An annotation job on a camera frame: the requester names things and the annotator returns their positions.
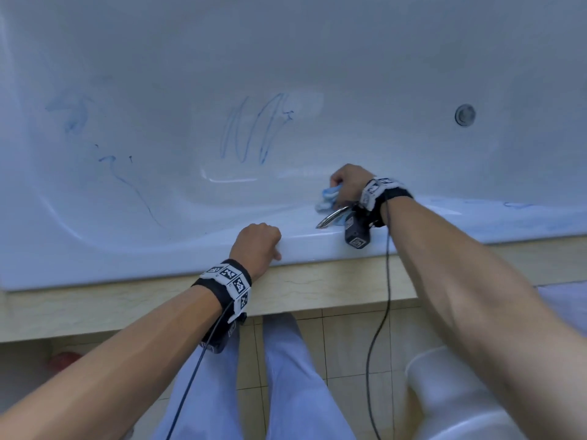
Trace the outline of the person's left hand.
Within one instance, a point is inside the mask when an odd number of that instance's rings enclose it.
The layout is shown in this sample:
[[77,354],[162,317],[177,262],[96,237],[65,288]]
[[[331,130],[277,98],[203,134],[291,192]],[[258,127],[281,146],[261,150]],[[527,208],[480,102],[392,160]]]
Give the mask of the person's left hand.
[[229,259],[238,262],[254,283],[268,270],[272,263],[269,261],[269,250],[281,238],[277,227],[266,223],[252,223],[239,232],[231,247]]

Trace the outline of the person's right hand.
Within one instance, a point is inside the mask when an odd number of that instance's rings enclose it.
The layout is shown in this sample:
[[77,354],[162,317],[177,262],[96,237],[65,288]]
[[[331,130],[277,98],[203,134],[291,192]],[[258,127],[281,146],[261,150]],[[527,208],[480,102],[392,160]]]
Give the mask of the person's right hand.
[[345,180],[342,183],[343,186],[336,203],[338,208],[341,208],[358,202],[364,187],[375,175],[367,169],[351,163],[347,163],[338,170],[345,171]]

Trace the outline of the blue cleaning cloth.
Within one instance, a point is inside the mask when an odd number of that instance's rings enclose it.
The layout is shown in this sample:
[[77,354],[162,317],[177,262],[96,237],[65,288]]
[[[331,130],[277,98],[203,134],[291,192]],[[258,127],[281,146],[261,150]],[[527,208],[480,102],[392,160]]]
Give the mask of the blue cleaning cloth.
[[336,205],[343,184],[329,187],[322,191],[322,199],[315,205],[315,211],[319,214],[331,214],[338,209]]

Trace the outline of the person's right forearm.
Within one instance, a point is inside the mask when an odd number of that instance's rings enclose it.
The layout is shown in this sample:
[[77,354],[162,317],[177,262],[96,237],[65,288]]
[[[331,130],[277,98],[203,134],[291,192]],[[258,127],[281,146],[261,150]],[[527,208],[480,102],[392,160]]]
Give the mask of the person's right forearm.
[[487,246],[409,197],[381,214],[438,336],[529,440],[587,440],[587,338]]

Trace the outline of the person's left forearm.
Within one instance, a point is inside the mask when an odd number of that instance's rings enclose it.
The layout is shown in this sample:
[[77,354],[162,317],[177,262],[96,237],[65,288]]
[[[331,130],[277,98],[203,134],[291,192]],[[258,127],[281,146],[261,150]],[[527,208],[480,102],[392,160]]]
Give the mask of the person's left forearm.
[[0,415],[0,440],[119,440],[170,385],[222,307],[193,286]]

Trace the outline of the light blue trousers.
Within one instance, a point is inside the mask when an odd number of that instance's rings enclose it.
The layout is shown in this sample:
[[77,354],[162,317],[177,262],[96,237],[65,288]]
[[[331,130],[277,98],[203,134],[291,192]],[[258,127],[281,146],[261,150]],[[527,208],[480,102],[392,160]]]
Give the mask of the light blue trousers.
[[[267,440],[356,440],[317,373],[295,318],[268,315],[262,323],[269,389]],[[170,402],[152,440],[166,440],[188,389],[171,440],[242,440],[237,400],[239,332],[219,353],[198,346],[175,378]]]

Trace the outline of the beige marble tub ledge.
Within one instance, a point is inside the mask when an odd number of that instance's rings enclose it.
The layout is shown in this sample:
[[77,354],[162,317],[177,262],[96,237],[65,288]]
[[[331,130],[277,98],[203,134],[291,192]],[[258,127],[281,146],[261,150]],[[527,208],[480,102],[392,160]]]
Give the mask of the beige marble tub ledge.
[[[587,236],[489,248],[534,285],[587,281]],[[253,287],[248,315],[384,302],[385,272],[383,256],[272,267]],[[193,281],[179,276],[82,288],[0,291],[0,343],[120,330]]]

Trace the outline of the white bathtub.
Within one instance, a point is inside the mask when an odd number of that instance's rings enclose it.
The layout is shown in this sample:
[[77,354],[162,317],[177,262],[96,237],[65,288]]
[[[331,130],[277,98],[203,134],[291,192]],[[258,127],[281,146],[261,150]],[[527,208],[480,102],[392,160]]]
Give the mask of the white bathtub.
[[[472,126],[454,113],[476,109]],[[587,0],[0,0],[0,287],[282,264],[346,163],[484,243],[587,235]]]

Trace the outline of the white toilet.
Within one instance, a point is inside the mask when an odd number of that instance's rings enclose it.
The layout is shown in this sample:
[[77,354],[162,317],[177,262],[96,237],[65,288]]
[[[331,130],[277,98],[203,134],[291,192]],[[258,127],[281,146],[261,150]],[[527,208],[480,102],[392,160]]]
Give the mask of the white toilet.
[[415,356],[406,378],[423,414],[413,440],[527,440],[475,372],[447,347]]

